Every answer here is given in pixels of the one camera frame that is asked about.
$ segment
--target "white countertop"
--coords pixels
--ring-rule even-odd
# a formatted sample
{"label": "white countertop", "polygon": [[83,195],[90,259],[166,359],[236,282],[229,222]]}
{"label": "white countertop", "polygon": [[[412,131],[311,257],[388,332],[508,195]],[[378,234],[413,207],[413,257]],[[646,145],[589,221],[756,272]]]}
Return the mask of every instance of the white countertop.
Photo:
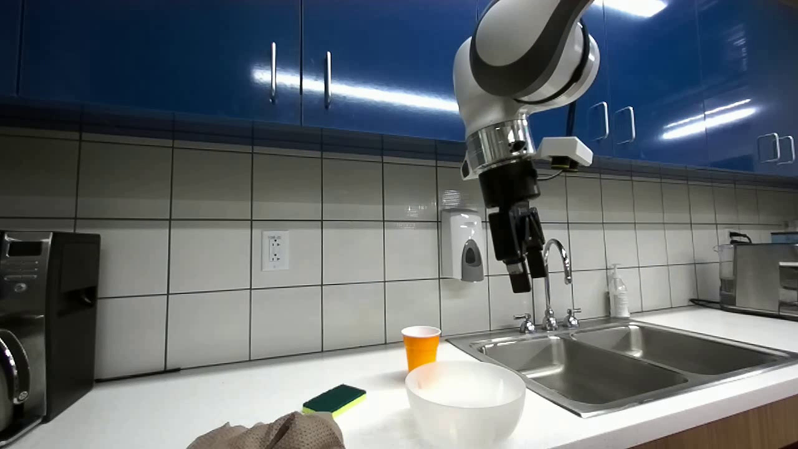
{"label": "white countertop", "polygon": [[[798,322],[715,311],[635,321],[798,352]],[[442,344],[438,359],[468,357]],[[377,347],[99,384],[16,449],[179,449],[224,422],[249,428],[297,413],[334,384],[370,392],[336,417],[347,446],[425,446],[403,398],[403,352]],[[585,419],[529,392],[524,417],[504,446],[630,446],[795,394],[798,364]]]}

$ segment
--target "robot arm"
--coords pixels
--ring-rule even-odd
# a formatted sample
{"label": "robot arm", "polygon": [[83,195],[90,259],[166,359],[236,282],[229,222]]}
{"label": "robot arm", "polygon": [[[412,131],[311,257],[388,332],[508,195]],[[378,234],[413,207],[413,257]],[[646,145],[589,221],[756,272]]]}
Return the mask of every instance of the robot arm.
{"label": "robot arm", "polygon": [[577,138],[533,150],[527,118],[579,101],[597,81],[598,46],[579,24],[590,0],[493,0],[474,35],[456,50],[454,94],[467,122],[464,178],[481,186],[497,259],[513,292],[543,278],[543,231],[533,160],[567,171],[590,166]]}

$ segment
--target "cloth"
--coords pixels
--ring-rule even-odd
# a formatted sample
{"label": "cloth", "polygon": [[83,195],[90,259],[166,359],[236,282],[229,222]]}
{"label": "cloth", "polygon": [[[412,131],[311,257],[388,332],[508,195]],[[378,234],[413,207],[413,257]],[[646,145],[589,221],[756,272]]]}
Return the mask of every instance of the cloth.
{"label": "cloth", "polygon": [[221,424],[189,449],[345,449],[345,434],[329,414],[284,414],[271,424]]}

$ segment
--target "wall outlet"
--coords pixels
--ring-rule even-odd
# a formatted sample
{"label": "wall outlet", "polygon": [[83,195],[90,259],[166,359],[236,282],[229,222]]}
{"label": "wall outlet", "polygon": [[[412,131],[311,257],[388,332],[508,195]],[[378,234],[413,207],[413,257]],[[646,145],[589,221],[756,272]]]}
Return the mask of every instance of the wall outlet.
{"label": "wall outlet", "polygon": [[291,241],[290,233],[264,233],[262,269],[276,272],[291,267]]}

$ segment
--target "stainless steel sink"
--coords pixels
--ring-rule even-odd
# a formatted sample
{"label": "stainless steel sink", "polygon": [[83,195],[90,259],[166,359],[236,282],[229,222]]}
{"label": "stainless steel sink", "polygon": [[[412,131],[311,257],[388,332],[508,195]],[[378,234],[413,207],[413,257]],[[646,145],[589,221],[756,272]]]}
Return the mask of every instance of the stainless steel sink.
{"label": "stainless steel sink", "polygon": [[573,342],[630,354],[699,377],[735,375],[787,359],[785,352],[728,339],[699,338],[663,327],[623,326],[580,332]]}
{"label": "stainless steel sink", "polygon": [[791,352],[638,322],[454,344],[481,363],[519,373],[532,392],[580,417],[795,363]]}

